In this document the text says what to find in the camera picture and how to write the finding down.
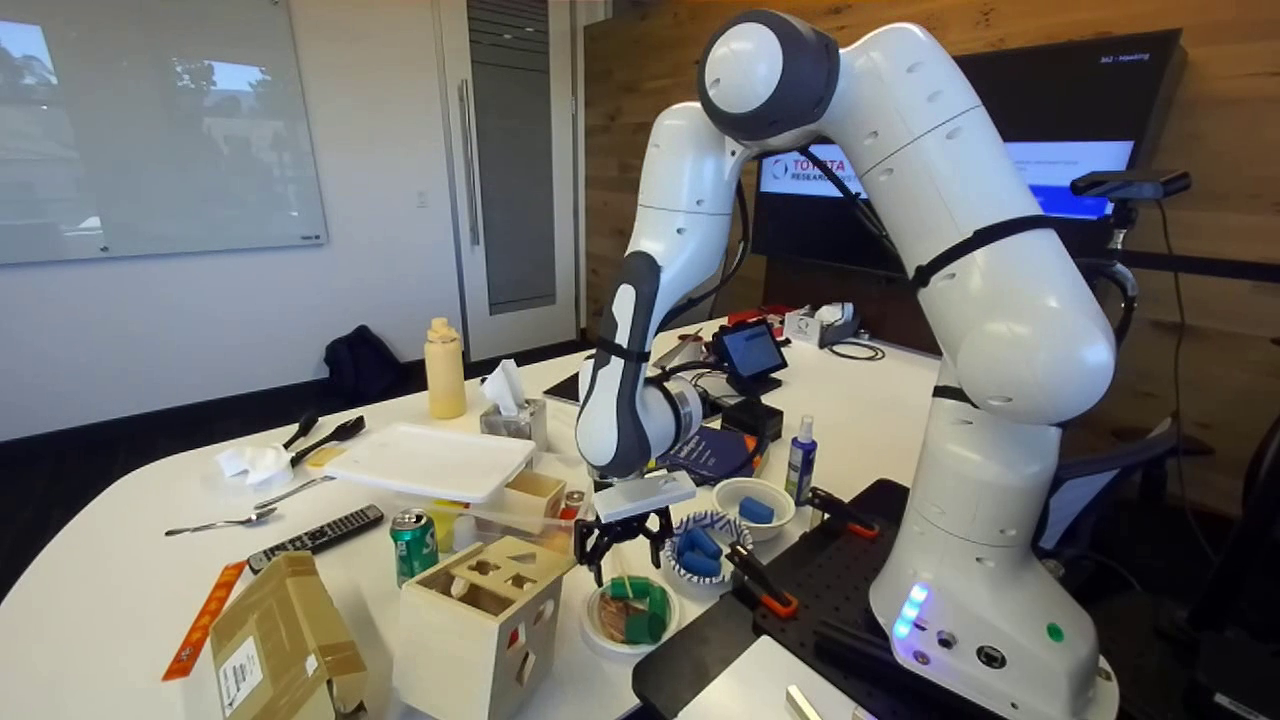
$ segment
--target computer screen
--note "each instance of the computer screen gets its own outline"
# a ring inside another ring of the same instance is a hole
[[[1040,201],[1040,213],[1060,220],[1071,252],[1096,249],[1113,233],[1113,203],[1071,197],[1071,182],[1149,166],[1175,61],[1179,32],[960,57],[1011,166]],[[854,197],[867,197],[834,146],[813,146],[813,151]],[[750,252],[904,279],[896,252],[798,151],[760,157]]]

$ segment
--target table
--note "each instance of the table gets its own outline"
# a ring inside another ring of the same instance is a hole
[[[518,370],[528,394],[540,394],[576,372],[582,353]],[[854,495],[875,478],[910,480],[914,445],[927,415],[935,360],[889,349],[879,363],[834,360],[790,343],[781,390],[765,402],[785,409],[785,440],[798,415],[816,424],[816,485],[834,495]],[[479,390],[467,385],[467,415],[428,419],[422,397],[399,397],[329,415],[381,424],[430,424],[448,432],[479,427]],[[530,467],[586,487],[586,472],[573,445],[576,406],[549,402],[551,452],[537,452]],[[271,427],[232,445],[284,440],[290,427]],[[404,495],[365,485],[318,485],[279,504],[279,522],[265,530],[219,530],[163,542],[168,525],[234,518],[253,510],[247,487],[232,487],[216,472],[216,452],[190,447],[127,472],[98,492],[20,578],[0,606],[0,688],[3,716],[216,716],[211,662],[186,680],[160,685],[181,637],[186,631],[203,592],[229,562],[295,538],[360,504],[404,510]],[[787,447],[777,445],[760,467],[765,480],[785,480]],[[711,495],[678,504],[675,518],[711,510]],[[390,688],[394,637],[394,571],[386,531],[365,531],[315,555],[329,592],[334,596],[365,662],[370,716],[417,716]],[[613,571],[649,571],[649,547],[625,545],[606,555]],[[591,592],[591,571],[573,567],[560,589],[554,666],[522,716],[625,716],[630,696],[630,666],[604,656],[580,627],[580,606]],[[678,596],[678,617],[690,619],[706,600]]]

